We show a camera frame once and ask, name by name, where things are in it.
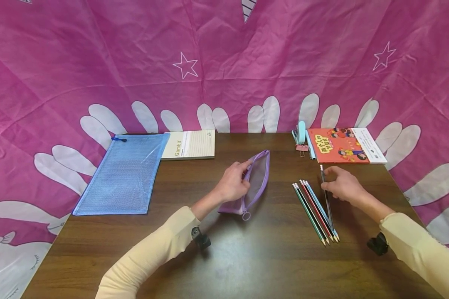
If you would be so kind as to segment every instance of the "pencil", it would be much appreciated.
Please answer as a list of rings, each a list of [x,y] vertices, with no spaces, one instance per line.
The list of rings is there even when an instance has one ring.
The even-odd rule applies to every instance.
[[[299,180],[299,182],[301,183],[301,186],[303,186],[303,190],[306,193],[307,198],[309,198],[310,206],[313,207],[313,211],[317,215],[318,220],[321,221],[322,227],[326,231],[326,233],[328,234],[329,239],[331,239],[331,241],[333,241],[333,242],[336,242],[335,239],[334,239],[334,235],[331,232],[331,229],[329,228],[329,224],[326,223],[326,221],[323,219],[323,216],[321,215],[321,212],[317,209],[316,204],[314,202],[314,199],[311,196],[311,193],[309,192],[309,190],[307,189],[307,186],[304,185],[303,180]]]
[[[326,215],[326,213],[324,212],[324,209],[323,209],[321,203],[317,199],[317,196],[314,193],[313,188],[310,186],[309,182],[307,182],[307,181],[303,181],[303,182],[304,182],[304,185],[306,185],[308,187],[308,190],[310,191],[310,193],[311,193],[311,195],[312,195],[312,197],[313,197],[317,207],[319,208],[319,211],[321,211],[321,214],[323,215],[324,220],[326,220],[326,223],[329,225],[329,218]],[[335,235],[335,239],[337,239],[337,241],[339,241],[338,232],[336,232],[335,229],[331,229],[331,226],[329,226],[329,230],[331,230],[333,232],[333,234]]]
[[[324,183],[326,182],[326,179],[324,177],[323,166],[319,165],[319,169],[321,170],[321,180]],[[333,215],[331,214],[331,205],[329,205],[328,192],[326,190],[324,190],[324,198],[326,199],[326,207],[328,208],[329,226],[334,230]]]
[[[326,242],[328,242],[328,244],[329,244],[328,236],[326,235],[324,229],[321,227],[321,223],[319,223],[319,221],[317,220],[317,217],[316,217],[316,215],[314,214],[314,212],[313,212],[313,210],[312,210],[310,204],[308,203],[308,200],[306,199],[306,196],[304,196],[304,194],[301,192],[301,189],[299,188],[298,183],[294,183],[294,185],[295,185],[296,188],[298,189],[299,195],[300,195],[301,198],[303,199],[304,204],[306,204],[306,207],[307,207],[307,209],[308,209],[308,211],[309,211],[311,217],[312,217],[313,220],[315,221],[316,226],[317,226],[318,229],[319,229],[319,232],[323,235],[323,239],[324,239]]]
[[[301,196],[300,196],[299,193],[298,193],[298,189],[296,188],[296,186],[294,185],[294,183],[293,183],[293,188],[294,188],[294,192],[296,192],[296,195],[298,196],[299,201],[301,202],[301,205],[303,205],[303,208],[304,208],[304,210],[306,211],[306,214],[308,215],[309,220],[311,221],[311,224],[313,225],[313,228],[315,229],[318,238],[321,240],[321,242],[323,243],[323,245],[326,247],[326,243],[324,242],[324,239],[323,239],[323,237],[321,236],[321,233],[319,233],[319,230],[317,229],[316,224],[313,222],[313,220],[312,220],[312,218],[311,218],[311,215],[309,214],[309,211],[307,210],[306,205],[304,204],[303,199],[301,199]]]

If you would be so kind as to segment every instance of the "beige shirt sleeve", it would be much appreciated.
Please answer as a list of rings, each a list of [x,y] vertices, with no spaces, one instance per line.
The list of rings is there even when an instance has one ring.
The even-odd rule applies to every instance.
[[[449,249],[402,213],[388,215],[380,227],[397,258],[449,299]]]
[[[185,251],[192,228],[199,224],[189,207],[180,208],[105,273],[95,299],[135,299],[140,285],[159,266]]]

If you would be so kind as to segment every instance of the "white star outline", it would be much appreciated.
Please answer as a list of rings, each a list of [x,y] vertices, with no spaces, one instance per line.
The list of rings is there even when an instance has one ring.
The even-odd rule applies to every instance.
[[[188,74],[197,77],[197,73],[196,73],[196,71],[193,69],[194,65],[197,63],[197,59],[196,59],[196,60],[187,60],[186,57],[185,57],[185,55],[183,54],[183,52],[180,52],[180,53],[181,53],[181,61],[180,61],[180,63],[173,63],[173,65],[180,68],[180,70],[181,70],[181,79],[184,80],[184,78],[185,78],[186,75],[188,75]],[[186,73],[183,74],[183,68],[180,67],[180,65],[183,64],[183,59],[185,59],[186,63],[193,62],[193,65],[192,65],[192,68],[191,68],[192,71],[193,71],[192,73],[186,71]]]
[[[387,67],[389,57],[391,57],[391,55],[396,51],[396,49],[389,50],[389,43],[391,43],[391,41],[388,41],[388,42],[387,42],[386,47],[384,48],[384,50],[383,50],[381,53],[376,53],[376,54],[374,54],[374,56],[376,57],[377,61],[376,61],[376,64],[375,64],[375,67],[373,68],[373,70],[377,69],[380,65],[384,66],[384,68]],[[379,55],[382,55],[382,54],[384,54],[385,52],[386,52],[387,54],[388,54],[389,52],[391,52],[391,54],[388,54],[388,56],[386,57],[386,63],[383,63],[383,62],[380,63],[379,60],[381,60],[381,59],[379,58]]]

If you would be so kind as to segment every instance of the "pink fabric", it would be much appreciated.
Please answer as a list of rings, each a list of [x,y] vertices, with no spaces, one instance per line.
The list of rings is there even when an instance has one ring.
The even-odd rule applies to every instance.
[[[251,6],[0,1],[0,298],[23,292],[107,131],[367,126],[449,246],[449,1]]]

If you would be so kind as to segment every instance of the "red pencil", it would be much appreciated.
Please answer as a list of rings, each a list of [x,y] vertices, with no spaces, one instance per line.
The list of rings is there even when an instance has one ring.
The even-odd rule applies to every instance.
[[[306,196],[308,197],[309,202],[311,202],[311,205],[312,205],[313,209],[315,210],[316,214],[319,215],[319,220],[320,220],[321,223],[322,223],[322,227],[325,228],[326,233],[327,233],[328,236],[329,236],[329,239],[331,239],[332,241],[334,241],[334,239],[333,239],[333,236],[334,236],[334,235],[331,234],[331,232],[330,232],[329,229],[328,229],[328,226],[326,226],[326,223],[324,222],[324,219],[323,219],[323,217],[321,216],[321,213],[317,210],[316,204],[314,203],[313,198],[312,198],[311,195],[309,194],[307,187],[303,184],[303,182],[302,182],[301,180],[299,180],[299,182],[301,183],[301,186],[303,186],[304,192],[306,192]]]

